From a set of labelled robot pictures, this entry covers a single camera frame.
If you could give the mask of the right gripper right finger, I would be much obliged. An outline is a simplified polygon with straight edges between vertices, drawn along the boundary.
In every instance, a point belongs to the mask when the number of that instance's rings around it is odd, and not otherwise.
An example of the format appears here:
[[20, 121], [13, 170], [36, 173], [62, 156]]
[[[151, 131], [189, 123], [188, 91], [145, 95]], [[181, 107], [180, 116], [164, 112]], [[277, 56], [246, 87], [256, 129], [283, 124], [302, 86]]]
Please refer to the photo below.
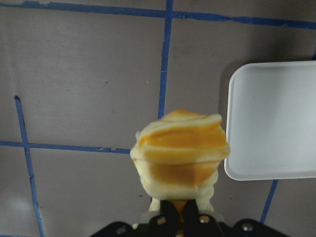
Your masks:
[[198, 230], [199, 212], [196, 200], [189, 200], [183, 209], [184, 234], [194, 237]]

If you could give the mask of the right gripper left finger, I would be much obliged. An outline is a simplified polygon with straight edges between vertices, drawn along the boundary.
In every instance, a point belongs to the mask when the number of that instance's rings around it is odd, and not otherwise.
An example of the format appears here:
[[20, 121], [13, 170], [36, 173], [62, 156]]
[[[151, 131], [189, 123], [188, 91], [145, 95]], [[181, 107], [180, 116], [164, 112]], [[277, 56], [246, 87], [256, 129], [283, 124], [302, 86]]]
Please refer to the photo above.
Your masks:
[[158, 237], [182, 237], [183, 231], [180, 226], [180, 214], [174, 205], [162, 200], [158, 217]]

